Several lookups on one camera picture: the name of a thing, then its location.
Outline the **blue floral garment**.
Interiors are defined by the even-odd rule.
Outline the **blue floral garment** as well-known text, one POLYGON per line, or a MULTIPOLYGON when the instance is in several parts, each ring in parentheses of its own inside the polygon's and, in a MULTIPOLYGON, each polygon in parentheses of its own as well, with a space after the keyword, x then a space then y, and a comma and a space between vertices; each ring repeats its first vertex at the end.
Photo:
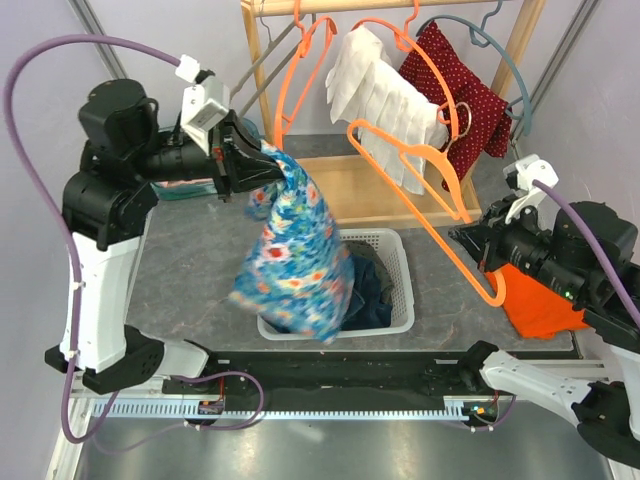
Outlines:
POLYGON ((263 228, 229 300, 278 327, 330 343, 350 304, 353 261, 306 170, 267 142, 261 152, 276 163, 283 179, 250 193, 246 213, 263 228))

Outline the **blue denim skirt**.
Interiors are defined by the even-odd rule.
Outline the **blue denim skirt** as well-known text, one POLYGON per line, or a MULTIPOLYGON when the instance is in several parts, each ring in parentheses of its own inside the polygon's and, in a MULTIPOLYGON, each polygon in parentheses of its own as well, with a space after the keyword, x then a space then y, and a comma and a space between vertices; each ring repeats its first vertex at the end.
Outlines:
POLYGON ((390 327, 394 283, 387 269, 370 258, 352 254, 351 259, 354 286, 341 329, 355 331, 390 327))

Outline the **beige clothes hanger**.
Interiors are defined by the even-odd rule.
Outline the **beige clothes hanger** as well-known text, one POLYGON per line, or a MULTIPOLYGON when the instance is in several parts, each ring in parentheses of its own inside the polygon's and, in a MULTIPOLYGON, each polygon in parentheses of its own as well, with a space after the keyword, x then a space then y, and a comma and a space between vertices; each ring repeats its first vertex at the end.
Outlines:
POLYGON ((295 21, 290 20, 276 35, 273 35, 270 27, 264 22, 263 13, 266 4, 266 1, 240 2, 251 63, 230 90, 230 99, 239 117, 244 117, 255 104, 258 104, 261 114, 270 119, 267 89, 284 67, 288 65, 296 51, 295 47, 291 48, 277 66, 273 67, 269 72, 266 71, 265 63, 267 60, 298 29, 295 21), (240 101, 238 95, 250 80, 254 82, 254 92, 246 100, 240 101))

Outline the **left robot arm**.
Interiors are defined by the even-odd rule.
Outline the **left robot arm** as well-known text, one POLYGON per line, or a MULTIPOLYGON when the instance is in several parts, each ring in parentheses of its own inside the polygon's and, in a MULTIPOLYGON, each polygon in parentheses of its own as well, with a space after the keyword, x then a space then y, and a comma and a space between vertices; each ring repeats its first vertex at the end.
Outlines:
POLYGON ((62 217, 79 264, 71 273, 63 339, 44 358, 61 373, 80 372, 84 386, 101 395, 154 377, 184 377, 198 393, 219 382, 206 348, 145 335, 126 321, 147 220, 158 202, 154 184, 207 179, 228 199, 283 177, 234 111, 217 110, 203 145, 184 129, 161 131, 157 111, 139 82, 118 79, 95 87, 78 114, 87 142, 64 188, 62 217))

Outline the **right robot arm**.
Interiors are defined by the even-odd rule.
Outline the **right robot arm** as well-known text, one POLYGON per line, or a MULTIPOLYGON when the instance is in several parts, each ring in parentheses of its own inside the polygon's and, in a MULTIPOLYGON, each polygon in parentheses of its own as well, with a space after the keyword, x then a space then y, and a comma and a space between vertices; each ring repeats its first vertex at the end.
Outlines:
POLYGON ((459 384, 469 393, 488 387, 534 403, 572 424, 603 456, 637 468, 639 327, 623 298, 639 304, 639 267, 631 260, 638 229, 603 203, 572 203, 601 247, 597 254, 565 210, 558 212, 552 229, 543 230, 533 207, 507 220, 514 201, 508 196, 495 202, 479 221, 451 228, 450 238, 482 272, 512 266, 552 299, 582 312, 616 358, 621 378, 604 383, 552 374, 478 341, 459 362, 459 384))

